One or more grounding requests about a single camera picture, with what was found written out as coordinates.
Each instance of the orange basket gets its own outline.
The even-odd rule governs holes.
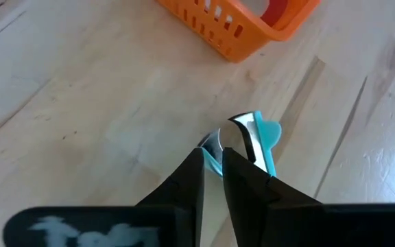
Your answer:
[[[157,0],[231,62],[290,38],[320,0],[270,0],[257,16],[239,0]]]

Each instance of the metal jaw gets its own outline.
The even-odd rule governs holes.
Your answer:
[[[271,148],[280,139],[280,124],[263,121],[258,111],[236,115],[229,121],[236,124],[242,133],[248,160],[269,175],[276,176]],[[206,135],[197,146],[205,151],[206,167],[222,177],[224,148],[220,142],[220,128]]]

